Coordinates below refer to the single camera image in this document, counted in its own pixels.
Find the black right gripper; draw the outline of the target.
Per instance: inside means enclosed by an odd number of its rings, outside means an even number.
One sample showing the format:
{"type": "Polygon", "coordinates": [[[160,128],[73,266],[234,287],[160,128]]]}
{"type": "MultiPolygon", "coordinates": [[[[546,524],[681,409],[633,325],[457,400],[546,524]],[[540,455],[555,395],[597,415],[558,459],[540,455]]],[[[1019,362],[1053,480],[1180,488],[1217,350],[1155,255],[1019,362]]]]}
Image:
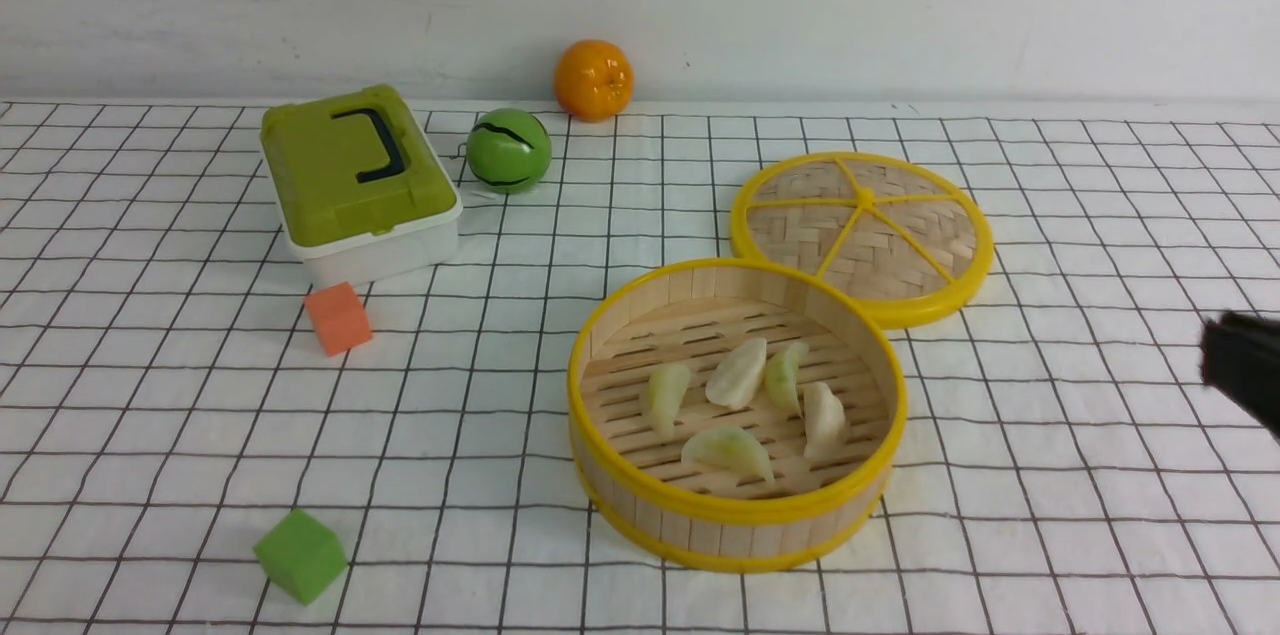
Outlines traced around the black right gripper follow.
{"type": "Polygon", "coordinates": [[[1226,311],[1206,319],[1199,376],[1279,438],[1279,321],[1226,311]]]}

